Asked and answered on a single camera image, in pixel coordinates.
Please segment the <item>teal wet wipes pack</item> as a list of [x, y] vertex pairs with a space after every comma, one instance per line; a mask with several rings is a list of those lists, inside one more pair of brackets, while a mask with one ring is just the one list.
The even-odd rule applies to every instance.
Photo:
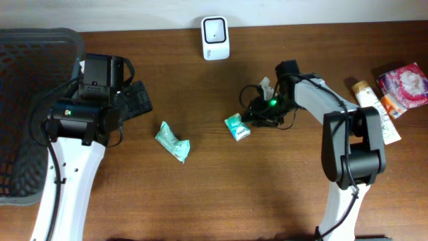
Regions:
[[156, 134], [155, 139], [178, 161], [185, 163], [191, 145], [189, 140], [180, 141], [170, 129], [170, 126], [163, 121], [160, 131]]

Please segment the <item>orange tissue pack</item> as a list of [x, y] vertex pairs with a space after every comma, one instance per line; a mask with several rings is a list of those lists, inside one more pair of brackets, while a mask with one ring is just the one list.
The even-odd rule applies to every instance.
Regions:
[[381, 98], [381, 103], [387, 114], [393, 119], [399, 118], [407, 111], [407, 109], [391, 93], [384, 95]]

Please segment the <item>red purple pad package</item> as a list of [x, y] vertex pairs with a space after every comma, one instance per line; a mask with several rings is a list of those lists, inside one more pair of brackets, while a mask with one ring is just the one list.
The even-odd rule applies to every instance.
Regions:
[[427, 104], [427, 77], [416, 62], [382, 74], [377, 83], [405, 108]]

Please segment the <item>green tissue pack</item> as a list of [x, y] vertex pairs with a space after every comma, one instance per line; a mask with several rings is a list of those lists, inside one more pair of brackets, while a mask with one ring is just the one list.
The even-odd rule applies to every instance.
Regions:
[[251, 134], [249, 127], [241, 121], [239, 113], [225, 119], [224, 122], [236, 141], [240, 141]]

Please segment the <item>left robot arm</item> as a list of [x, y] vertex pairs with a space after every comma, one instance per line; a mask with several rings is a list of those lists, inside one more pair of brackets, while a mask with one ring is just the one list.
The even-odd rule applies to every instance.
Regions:
[[81, 240], [94, 178], [110, 133], [152, 110], [131, 61], [87, 54], [81, 74], [41, 124], [47, 173], [32, 240]]

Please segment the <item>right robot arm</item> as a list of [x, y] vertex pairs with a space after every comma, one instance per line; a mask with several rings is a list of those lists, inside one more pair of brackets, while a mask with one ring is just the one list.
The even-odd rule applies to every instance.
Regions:
[[363, 198], [386, 167], [378, 110], [360, 107], [329, 88], [315, 73], [304, 74], [296, 60], [275, 67], [272, 91], [255, 86], [258, 96], [242, 121], [255, 127], [278, 128], [289, 112], [307, 110], [322, 124], [321, 163], [330, 182], [326, 211], [315, 240], [355, 240]]

